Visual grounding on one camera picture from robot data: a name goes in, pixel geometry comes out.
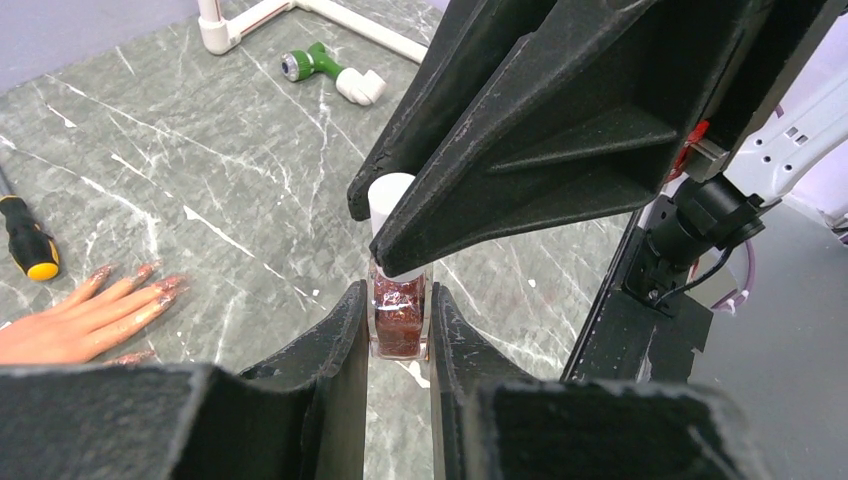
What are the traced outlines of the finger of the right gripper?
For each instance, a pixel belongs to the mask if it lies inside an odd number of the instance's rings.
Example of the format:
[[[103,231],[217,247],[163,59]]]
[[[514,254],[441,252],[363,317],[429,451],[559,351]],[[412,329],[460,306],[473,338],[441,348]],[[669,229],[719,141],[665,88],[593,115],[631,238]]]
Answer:
[[[347,190],[353,220],[370,217],[367,191],[388,173],[416,175],[520,37],[538,29],[546,0],[448,3],[424,60]]]
[[[762,1],[554,1],[371,243],[398,276],[658,192]]]

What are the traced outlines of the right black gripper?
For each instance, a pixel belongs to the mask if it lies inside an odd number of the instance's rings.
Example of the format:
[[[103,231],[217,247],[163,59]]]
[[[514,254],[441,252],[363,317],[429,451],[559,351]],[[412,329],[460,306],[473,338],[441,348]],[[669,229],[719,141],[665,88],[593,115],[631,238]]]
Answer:
[[[762,1],[703,114],[704,138],[734,153],[771,116],[845,1]]]

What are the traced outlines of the red glitter nail polish bottle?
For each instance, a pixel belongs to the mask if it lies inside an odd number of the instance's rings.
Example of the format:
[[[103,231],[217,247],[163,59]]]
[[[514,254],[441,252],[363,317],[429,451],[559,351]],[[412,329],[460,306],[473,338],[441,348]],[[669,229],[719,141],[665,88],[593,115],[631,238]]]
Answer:
[[[370,227],[376,237],[414,176],[390,173],[368,188]],[[399,277],[384,275],[375,260],[369,265],[368,333],[375,358],[419,361],[428,357],[432,307],[432,267],[426,265]]]

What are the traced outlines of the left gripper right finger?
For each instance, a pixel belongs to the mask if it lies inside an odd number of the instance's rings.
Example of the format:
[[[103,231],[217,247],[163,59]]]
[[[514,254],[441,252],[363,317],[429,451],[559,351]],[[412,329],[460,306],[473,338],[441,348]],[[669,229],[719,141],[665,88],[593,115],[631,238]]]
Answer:
[[[438,479],[768,479],[741,410],[669,382],[543,381],[432,294],[429,346]]]

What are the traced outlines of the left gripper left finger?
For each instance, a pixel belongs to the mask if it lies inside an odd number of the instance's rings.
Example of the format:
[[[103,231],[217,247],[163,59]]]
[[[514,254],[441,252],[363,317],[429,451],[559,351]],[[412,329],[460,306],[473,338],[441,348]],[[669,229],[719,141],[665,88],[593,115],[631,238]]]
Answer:
[[[359,479],[367,288],[239,374],[212,364],[5,367],[5,479]]]

